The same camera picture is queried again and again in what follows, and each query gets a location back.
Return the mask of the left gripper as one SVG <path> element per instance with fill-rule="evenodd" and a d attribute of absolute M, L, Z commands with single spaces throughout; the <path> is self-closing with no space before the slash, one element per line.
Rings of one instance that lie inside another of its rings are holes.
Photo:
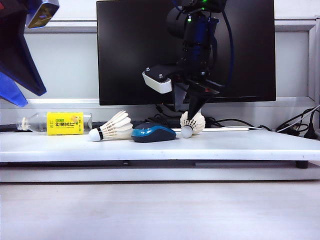
<path fill-rule="evenodd" d="M 22 0 L 0 0 L 0 71 L 37 96 L 47 92 L 24 37 Z"/>

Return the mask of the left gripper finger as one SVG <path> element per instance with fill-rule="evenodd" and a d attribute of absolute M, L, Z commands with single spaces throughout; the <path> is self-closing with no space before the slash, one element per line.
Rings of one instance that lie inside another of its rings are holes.
<path fill-rule="evenodd" d="M 0 73 L 0 97 L 19 107 L 24 107 L 28 104 L 16 83 L 2 72 Z"/>

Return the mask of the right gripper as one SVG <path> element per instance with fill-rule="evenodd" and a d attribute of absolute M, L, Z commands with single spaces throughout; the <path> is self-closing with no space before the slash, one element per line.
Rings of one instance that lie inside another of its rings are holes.
<path fill-rule="evenodd" d="M 192 120 L 210 98 L 225 90 L 225 85 L 209 80 L 209 69 L 206 65 L 205 68 L 198 67 L 186 58 L 181 58 L 176 62 L 176 66 L 182 70 L 181 80 L 184 84 L 173 85 L 174 110 L 180 110 L 188 91 L 188 119 Z"/>

